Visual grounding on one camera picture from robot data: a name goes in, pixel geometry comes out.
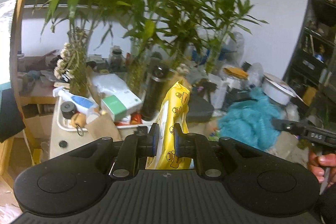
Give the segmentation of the person right hand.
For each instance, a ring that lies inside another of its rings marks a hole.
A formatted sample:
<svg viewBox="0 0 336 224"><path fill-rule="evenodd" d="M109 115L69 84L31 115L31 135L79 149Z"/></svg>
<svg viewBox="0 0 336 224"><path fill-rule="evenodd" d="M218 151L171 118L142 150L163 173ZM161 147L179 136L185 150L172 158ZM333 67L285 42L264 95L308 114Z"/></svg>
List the person right hand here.
<svg viewBox="0 0 336 224"><path fill-rule="evenodd" d="M335 167L336 157L335 153L329 153L327 155L317 156L312 150L309 151L309 158L307 162L307 168L310 170L320 183L325 181L325 171L323 167L329 167L330 173L327 179L327 186L335 184Z"/></svg>

